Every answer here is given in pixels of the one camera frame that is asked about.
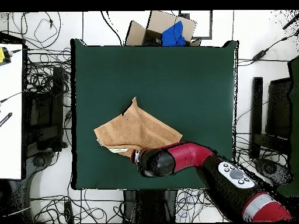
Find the white desk surface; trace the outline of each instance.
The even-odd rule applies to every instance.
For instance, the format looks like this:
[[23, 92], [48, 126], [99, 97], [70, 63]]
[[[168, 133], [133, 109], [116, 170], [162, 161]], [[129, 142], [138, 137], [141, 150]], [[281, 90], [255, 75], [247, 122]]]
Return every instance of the white desk surface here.
[[[1, 44], [9, 51], [22, 49], [20, 44]], [[11, 63], [0, 66], [0, 100], [22, 91], [22, 52], [11, 58]], [[0, 179], [21, 179], [22, 94], [0, 106], [0, 121], [12, 113], [0, 127]]]

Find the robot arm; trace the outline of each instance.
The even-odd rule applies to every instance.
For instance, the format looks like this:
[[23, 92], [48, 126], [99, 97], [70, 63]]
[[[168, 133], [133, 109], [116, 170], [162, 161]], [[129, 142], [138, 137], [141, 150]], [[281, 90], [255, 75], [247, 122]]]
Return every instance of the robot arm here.
[[242, 170], [199, 144], [179, 142], [158, 149], [134, 151], [131, 161], [142, 176], [151, 178], [170, 176], [195, 167], [217, 208], [232, 221], [291, 219], [288, 210], [262, 191]]

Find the dark green tabletop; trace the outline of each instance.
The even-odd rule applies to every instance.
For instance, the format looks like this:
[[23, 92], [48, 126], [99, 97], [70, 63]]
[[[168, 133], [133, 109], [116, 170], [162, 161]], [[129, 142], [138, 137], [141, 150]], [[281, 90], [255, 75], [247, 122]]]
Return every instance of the dark green tabletop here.
[[122, 113], [134, 96], [183, 140], [232, 158], [236, 42], [222, 48], [88, 47], [72, 40], [71, 50], [73, 188], [204, 187], [193, 168], [143, 178], [128, 157], [98, 144], [93, 130]]

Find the gray control buttons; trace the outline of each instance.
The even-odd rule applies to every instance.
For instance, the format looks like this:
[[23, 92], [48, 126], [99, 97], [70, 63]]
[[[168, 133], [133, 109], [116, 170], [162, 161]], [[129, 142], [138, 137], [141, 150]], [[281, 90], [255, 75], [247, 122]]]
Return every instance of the gray control buttons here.
[[243, 172], [240, 170], [231, 170], [230, 176], [232, 179], [241, 179], [244, 177]]
[[248, 179], [247, 176], [245, 178], [242, 170], [229, 162], [219, 163], [218, 171], [237, 188], [246, 189], [255, 186], [252, 180]]

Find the blue plastic bag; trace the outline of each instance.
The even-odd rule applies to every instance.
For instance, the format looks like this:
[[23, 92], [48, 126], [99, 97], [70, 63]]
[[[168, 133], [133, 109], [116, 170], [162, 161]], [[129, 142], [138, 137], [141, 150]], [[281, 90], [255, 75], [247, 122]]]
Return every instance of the blue plastic bag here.
[[181, 21], [175, 23], [169, 29], [162, 33], [163, 46], [185, 46], [186, 42], [183, 33], [183, 24]]

